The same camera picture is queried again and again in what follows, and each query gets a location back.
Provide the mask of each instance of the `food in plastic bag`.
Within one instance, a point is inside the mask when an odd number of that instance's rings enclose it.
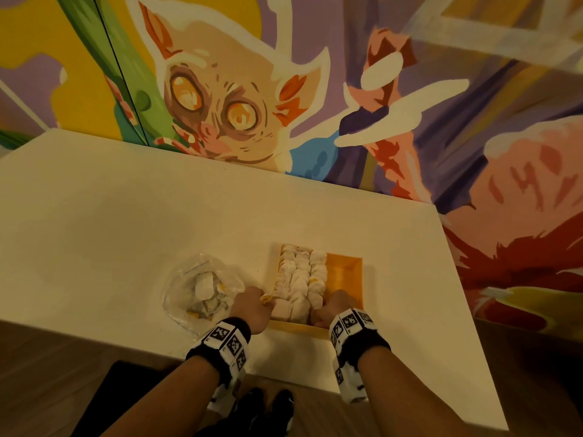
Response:
[[[235,295],[243,291],[243,281],[219,259],[198,253],[171,272],[163,306],[175,322],[198,337],[229,317]]]

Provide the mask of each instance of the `black and white wristband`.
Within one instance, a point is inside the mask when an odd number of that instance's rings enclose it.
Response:
[[[329,329],[330,340],[336,351],[333,362],[340,396],[346,403],[355,403],[367,397],[358,370],[358,361],[372,347],[390,346],[380,334],[370,316],[360,309],[348,309],[336,316]]]
[[[228,388],[236,381],[248,357],[251,340],[249,325],[238,317],[228,317],[217,323],[199,339],[186,354],[186,360],[200,356],[220,374],[219,386]]]

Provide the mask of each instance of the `painted wall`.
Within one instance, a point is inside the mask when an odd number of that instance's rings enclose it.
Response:
[[[432,202],[474,316],[583,340],[583,0],[2,3],[1,129]]]

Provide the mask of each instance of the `white table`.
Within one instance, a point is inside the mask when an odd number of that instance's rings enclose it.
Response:
[[[467,422],[507,429],[432,205],[51,130],[0,160],[0,319],[182,358],[162,287],[203,251],[267,287],[293,242],[364,260],[364,307]],[[338,392],[327,341],[267,330],[247,371]]]

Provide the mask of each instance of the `forearm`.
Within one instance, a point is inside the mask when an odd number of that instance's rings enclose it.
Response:
[[[191,437],[219,384],[219,373],[194,356],[130,408],[102,437]]]
[[[358,369],[381,435],[469,436],[462,419],[389,349],[370,348]]]

